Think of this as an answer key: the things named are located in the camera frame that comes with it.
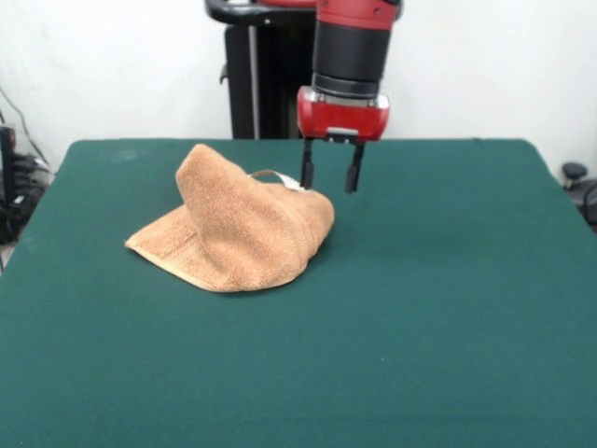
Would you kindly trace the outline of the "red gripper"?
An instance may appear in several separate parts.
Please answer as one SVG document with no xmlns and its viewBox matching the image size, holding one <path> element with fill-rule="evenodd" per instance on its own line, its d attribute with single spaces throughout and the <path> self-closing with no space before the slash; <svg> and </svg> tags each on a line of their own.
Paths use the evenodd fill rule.
<svg viewBox="0 0 597 448">
<path fill-rule="evenodd" d="M 305 137 L 301 163 L 300 186 L 312 187 L 313 139 L 356 141 L 351 164 L 348 167 L 344 191 L 357 191 L 364 142 L 378 141 L 385 131 L 390 115 L 390 102 L 385 94 L 374 99 L 349 99 L 323 94 L 311 86 L 303 86 L 297 95 L 298 129 Z"/>
</svg>

